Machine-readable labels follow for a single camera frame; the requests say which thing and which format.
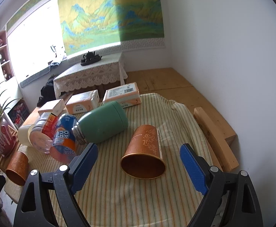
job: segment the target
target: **orange and white tissue pack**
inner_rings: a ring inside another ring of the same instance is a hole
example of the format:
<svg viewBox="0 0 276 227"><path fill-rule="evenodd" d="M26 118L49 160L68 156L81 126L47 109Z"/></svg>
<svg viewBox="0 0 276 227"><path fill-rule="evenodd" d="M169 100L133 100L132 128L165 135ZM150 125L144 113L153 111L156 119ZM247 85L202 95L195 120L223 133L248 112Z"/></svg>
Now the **orange and white tissue pack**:
<svg viewBox="0 0 276 227"><path fill-rule="evenodd" d="M98 90L92 90L73 95L66 104L69 114L85 113L97 108L99 102Z"/></svg>
<svg viewBox="0 0 276 227"><path fill-rule="evenodd" d="M65 108L65 104L63 99L58 99L54 101L49 101L45 103L39 110L38 113L41 115L42 113L52 113L58 116L63 109Z"/></svg>
<svg viewBox="0 0 276 227"><path fill-rule="evenodd" d="M110 101L117 101L123 108L140 104L141 98L136 82L108 89L102 102Z"/></svg>

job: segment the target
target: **green thermos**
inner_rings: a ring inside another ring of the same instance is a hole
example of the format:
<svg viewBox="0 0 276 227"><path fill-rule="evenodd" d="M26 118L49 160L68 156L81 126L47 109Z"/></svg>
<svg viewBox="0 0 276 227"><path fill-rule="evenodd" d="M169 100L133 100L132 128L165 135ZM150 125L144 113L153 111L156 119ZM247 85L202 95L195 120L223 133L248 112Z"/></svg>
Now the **green thermos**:
<svg viewBox="0 0 276 227"><path fill-rule="evenodd" d="M72 128L80 144L100 143L128 127L128 119L121 105L108 102L83 115Z"/></svg>

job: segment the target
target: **copper-colored cup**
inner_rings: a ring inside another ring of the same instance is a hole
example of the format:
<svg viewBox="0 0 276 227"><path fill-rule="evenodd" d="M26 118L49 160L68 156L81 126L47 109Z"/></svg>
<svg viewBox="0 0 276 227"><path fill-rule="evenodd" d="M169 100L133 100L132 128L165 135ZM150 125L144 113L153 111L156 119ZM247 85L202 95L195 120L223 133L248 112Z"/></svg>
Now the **copper-colored cup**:
<svg viewBox="0 0 276 227"><path fill-rule="evenodd" d="M20 151L16 151L6 169L7 177L17 185L24 186L29 174L28 157Z"/></svg>
<svg viewBox="0 0 276 227"><path fill-rule="evenodd" d="M135 130L120 165L126 174L138 179L157 178L165 172L156 127L141 125Z"/></svg>

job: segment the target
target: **painted mountain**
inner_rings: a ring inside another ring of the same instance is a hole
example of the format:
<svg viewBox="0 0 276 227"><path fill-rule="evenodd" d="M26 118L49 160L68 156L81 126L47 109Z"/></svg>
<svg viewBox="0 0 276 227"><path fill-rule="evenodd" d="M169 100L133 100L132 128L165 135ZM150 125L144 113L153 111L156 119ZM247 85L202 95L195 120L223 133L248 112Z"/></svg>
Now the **painted mountain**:
<svg viewBox="0 0 276 227"><path fill-rule="evenodd" d="M67 55L119 41L164 37L160 0L79 0L68 11L60 12Z"/></svg>

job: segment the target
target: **metal bolt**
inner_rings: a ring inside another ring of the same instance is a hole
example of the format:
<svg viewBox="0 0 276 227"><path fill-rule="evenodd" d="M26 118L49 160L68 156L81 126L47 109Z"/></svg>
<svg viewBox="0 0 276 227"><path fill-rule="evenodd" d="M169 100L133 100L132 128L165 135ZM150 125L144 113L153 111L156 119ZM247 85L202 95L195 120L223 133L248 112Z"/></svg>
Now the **metal bolt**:
<svg viewBox="0 0 276 227"><path fill-rule="evenodd" d="M247 177L247 176L248 176L248 173L247 173L247 171L242 170L242 171L241 171L241 175L244 176L244 177Z"/></svg>
<svg viewBox="0 0 276 227"><path fill-rule="evenodd" d="M31 175L32 176L36 175L37 173L38 173L38 171L36 169L34 169L34 170L31 171Z"/></svg>
<svg viewBox="0 0 276 227"><path fill-rule="evenodd" d="M210 170L213 172L213 173L217 173L219 171L219 168L217 168L216 166L212 166L210 168Z"/></svg>
<svg viewBox="0 0 276 227"><path fill-rule="evenodd" d="M59 170L62 171L62 172L66 171L67 170L67 165L60 166Z"/></svg>

